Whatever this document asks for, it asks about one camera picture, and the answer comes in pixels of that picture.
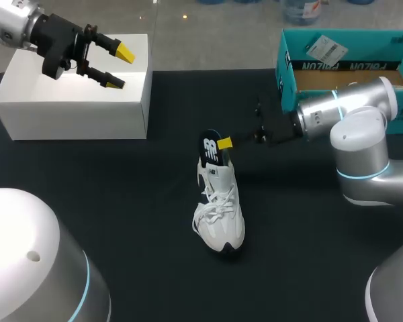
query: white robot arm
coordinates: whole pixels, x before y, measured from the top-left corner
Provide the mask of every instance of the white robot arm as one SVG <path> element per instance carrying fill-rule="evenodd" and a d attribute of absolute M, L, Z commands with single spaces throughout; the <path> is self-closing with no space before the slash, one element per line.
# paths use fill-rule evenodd
<path fill-rule="evenodd" d="M 0 44 L 37 52 L 44 57 L 42 72 L 54 79 L 70 69 L 74 60 L 77 74 L 87 75 L 103 87 L 122 89 L 124 81 L 89 66 L 91 42 L 126 62 L 135 59 L 120 40 L 97 32 L 97 26 L 83 29 L 57 15 L 46 15 L 36 1 L 0 0 Z"/>

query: label on shoe box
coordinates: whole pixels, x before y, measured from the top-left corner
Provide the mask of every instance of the label on shoe box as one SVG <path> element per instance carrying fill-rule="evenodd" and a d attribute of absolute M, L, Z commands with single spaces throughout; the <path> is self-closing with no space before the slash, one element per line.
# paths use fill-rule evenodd
<path fill-rule="evenodd" d="M 307 54 L 326 65 L 333 67 L 337 62 L 346 55 L 348 49 L 331 40 L 330 38 L 322 35 L 319 39 L 309 48 Z"/>

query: sticker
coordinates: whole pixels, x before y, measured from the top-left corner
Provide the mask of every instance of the sticker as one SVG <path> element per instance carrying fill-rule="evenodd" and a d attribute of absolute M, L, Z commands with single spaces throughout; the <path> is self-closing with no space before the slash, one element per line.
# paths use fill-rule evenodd
<path fill-rule="evenodd" d="M 348 52 L 348 48 L 322 35 L 308 50 L 307 54 L 333 67 Z"/>
<path fill-rule="evenodd" d="M 223 150 L 223 149 L 228 149 L 233 147 L 233 143 L 231 142 L 231 138 L 225 138 L 222 140 L 218 140 L 217 142 L 218 149 Z"/>
<path fill-rule="evenodd" d="M 321 0 L 304 4 L 303 19 L 316 18 L 321 14 Z"/>

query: black cloth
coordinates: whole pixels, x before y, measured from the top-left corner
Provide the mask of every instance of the black cloth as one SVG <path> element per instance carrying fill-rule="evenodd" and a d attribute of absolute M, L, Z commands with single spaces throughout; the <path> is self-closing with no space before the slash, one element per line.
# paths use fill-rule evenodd
<path fill-rule="evenodd" d="M 366 322 L 365 285 L 403 244 L 403 207 L 346 202 L 327 139 L 230 152 L 240 256 L 191 228 L 198 135 L 250 129 L 257 96 L 279 109 L 274 70 L 155 72 L 147 140 L 13 142 L 0 123 L 0 187 L 55 211 L 107 281 L 114 322 Z M 403 158 L 403 136 L 389 147 Z"/>

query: white sneaker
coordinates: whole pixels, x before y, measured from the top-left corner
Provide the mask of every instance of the white sneaker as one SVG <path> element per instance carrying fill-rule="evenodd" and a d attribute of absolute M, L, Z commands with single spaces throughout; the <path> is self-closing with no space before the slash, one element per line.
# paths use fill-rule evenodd
<path fill-rule="evenodd" d="M 209 138 L 203 139 L 207 153 L 201 151 L 197 166 L 201 202 L 194 213 L 193 230 L 213 250 L 232 252 L 242 245 L 244 220 L 233 164 L 226 160 L 227 153 L 219 151 L 216 144 L 212 143 L 216 143 L 217 139 L 212 139 L 210 131 L 202 134 L 202 137 Z"/>

